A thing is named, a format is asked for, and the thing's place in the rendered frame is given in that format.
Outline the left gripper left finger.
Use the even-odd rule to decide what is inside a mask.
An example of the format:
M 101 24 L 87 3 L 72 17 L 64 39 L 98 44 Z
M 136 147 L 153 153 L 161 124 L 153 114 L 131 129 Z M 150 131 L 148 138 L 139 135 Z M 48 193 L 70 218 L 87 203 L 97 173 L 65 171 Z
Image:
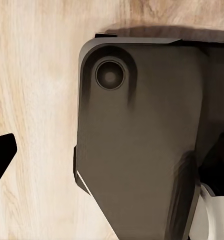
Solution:
M 18 151 L 15 135 L 0 136 L 0 180 Z

